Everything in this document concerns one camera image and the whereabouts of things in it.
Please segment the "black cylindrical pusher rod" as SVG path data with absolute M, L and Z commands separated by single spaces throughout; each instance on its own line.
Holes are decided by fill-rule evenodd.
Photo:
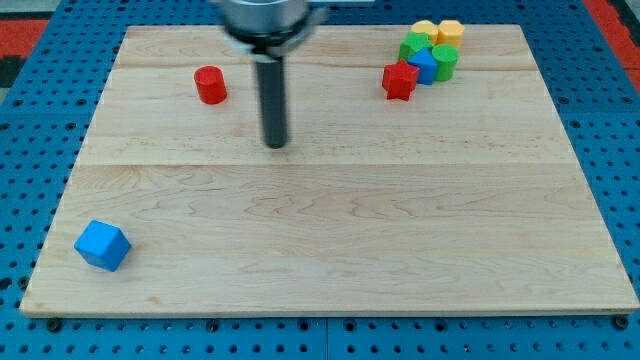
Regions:
M 256 63 L 263 140 L 272 149 L 282 148 L 288 142 L 284 65 L 282 57 Z

